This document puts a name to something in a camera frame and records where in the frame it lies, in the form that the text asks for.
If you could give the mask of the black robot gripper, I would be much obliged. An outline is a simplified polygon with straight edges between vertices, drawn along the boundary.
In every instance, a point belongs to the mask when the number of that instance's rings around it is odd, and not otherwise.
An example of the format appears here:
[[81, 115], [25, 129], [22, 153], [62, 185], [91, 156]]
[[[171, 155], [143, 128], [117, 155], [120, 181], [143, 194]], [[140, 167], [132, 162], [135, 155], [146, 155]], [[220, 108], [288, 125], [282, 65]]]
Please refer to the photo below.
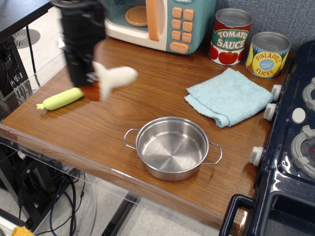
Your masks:
[[102, 0], [52, 0], [61, 11], [63, 50], [74, 86], [98, 81], [93, 69], [94, 48], [105, 39], [106, 4]]

